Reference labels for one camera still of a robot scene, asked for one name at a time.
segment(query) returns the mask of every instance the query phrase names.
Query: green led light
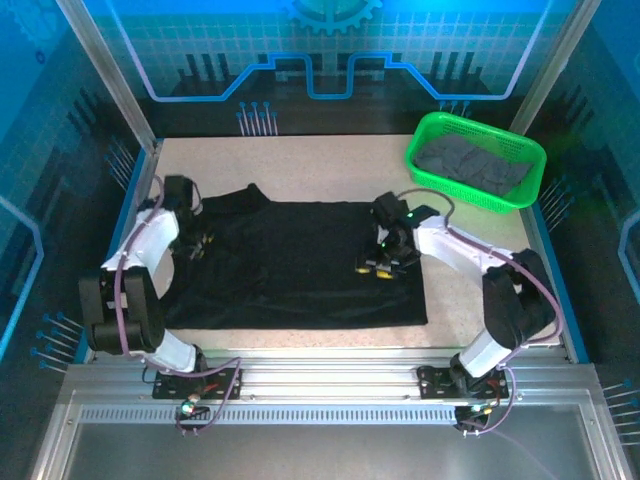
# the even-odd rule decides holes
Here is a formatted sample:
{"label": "green led light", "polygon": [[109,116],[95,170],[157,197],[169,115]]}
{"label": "green led light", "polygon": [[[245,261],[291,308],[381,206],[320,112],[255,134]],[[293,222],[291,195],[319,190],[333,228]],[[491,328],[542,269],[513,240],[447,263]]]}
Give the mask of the green led light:
{"label": "green led light", "polygon": [[182,404],[182,413],[190,415],[196,409],[196,406],[192,402],[184,402]]}

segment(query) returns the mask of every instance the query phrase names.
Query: green basket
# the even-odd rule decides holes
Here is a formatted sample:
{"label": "green basket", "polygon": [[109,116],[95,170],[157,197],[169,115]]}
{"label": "green basket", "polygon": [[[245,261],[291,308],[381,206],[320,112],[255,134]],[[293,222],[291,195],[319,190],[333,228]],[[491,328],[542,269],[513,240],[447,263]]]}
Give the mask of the green basket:
{"label": "green basket", "polygon": [[[499,197],[426,172],[413,164],[413,157],[424,144],[449,133],[462,135],[474,145],[509,162],[531,162],[533,166],[520,185],[504,197]],[[416,183],[497,213],[509,213],[513,209],[531,205],[538,197],[544,166],[547,163],[544,149],[533,140],[444,112],[430,113],[420,120],[405,158]]]}

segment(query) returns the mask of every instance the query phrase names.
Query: folded gray cloth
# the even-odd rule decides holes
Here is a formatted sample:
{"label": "folded gray cloth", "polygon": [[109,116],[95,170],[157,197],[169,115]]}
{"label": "folded gray cloth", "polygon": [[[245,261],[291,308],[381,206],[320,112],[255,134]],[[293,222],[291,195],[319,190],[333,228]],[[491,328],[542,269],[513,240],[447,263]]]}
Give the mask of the folded gray cloth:
{"label": "folded gray cloth", "polygon": [[520,185],[533,166],[510,163],[457,134],[438,137],[413,158],[416,167],[500,197]]}

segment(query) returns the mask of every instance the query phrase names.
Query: beige table surface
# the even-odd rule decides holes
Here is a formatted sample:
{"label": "beige table surface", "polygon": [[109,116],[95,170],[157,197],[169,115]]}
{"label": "beige table surface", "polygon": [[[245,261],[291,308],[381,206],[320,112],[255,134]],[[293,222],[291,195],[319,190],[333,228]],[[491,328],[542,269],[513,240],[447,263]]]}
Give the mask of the beige table surface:
{"label": "beige table surface", "polygon": [[[164,141],[157,173],[195,180],[204,197],[253,182],[275,201],[372,201],[415,187],[404,164],[409,135],[191,138]],[[428,193],[407,197],[446,211]],[[518,212],[498,215],[456,201],[452,223],[486,242],[528,247]],[[423,257],[429,323],[360,330],[176,330],[202,348],[459,347],[483,328],[481,291],[439,260]]]}

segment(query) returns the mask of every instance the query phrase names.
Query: robotic arm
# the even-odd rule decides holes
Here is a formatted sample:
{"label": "robotic arm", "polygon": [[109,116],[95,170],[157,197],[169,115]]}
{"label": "robotic arm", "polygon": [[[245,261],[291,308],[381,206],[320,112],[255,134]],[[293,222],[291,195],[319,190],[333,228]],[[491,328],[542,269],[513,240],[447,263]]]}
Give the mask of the robotic arm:
{"label": "robotic arm", "polygon": [[485,328],[451,360],[451,377],[460,391],[466,391],[554,320],[555,312],[538,288],[501,259],[511,259],[551,291],[542,260],[532,250],[513,253],[494,248],[448,226],[448,219],[430,207],[409,211],[406,202],[392,192],[378,197],[371,212],[378,240],[358,258],[358,272],[375,271],[380,278],[392,279],[421,255],[430,255],[482,289]]}
{"label": "robotic arm", "polygon": [[85,331],[88,344],[94,351],[113,355],[124,353],[116,322],[115,273],[125,256],[120,304],[130,353],[172,372],[190,373],[206,369],[204,356],[198,347],[182,342],[165,329],[164,315],[151,280],[168,248],[180,249],[195,258],[206,241],[206,234],[192,228],[192,187],[193,183],[185,177],[167,177],[162,207],[140,231],[129,252],[125,252],[125,245],[138,226],[146,223],[152,211],[153,205],[149,201],[141,207],[132,233],[118,251],[102,265],[100,271],[80,279]]}
{"label": "robotic arm", "polygon": [[[121,247],[99,272],[80,280],[87,338],[93,350],[123,353],[115,320],[114,281],[117,265],[126,255],[120,303],[126,311],[125,330],[130,351],[174,372],[206,368],[198,347],[182,342],[165,329],[151,282],[168,248],[197,261],[198,251],[207,241],[207,232],[199,231],[193,221],[192,186],[185,177],[167,177],[162,208],[136,237],[129,253]],[[513,253],[490,247],[449,227],[446,217],[428,206],[409,211],[406,202],[391,192],[378,197],[371,211],[377,240],[358,258],[358,272],[375,271],[380,278],[393,279],[419,261],[421,255],[431,255],[472,278],[482,288],[485,328],[451,360],[450,375],[461,395],[553,321],[554,311],[549,302],[532,283],[500,259],[512,259],[550,290],[544,267],[535,252]],[[143,206],[136,227],[145,222],[148,212]],[[482,252],[478,245],[489,253]]]}

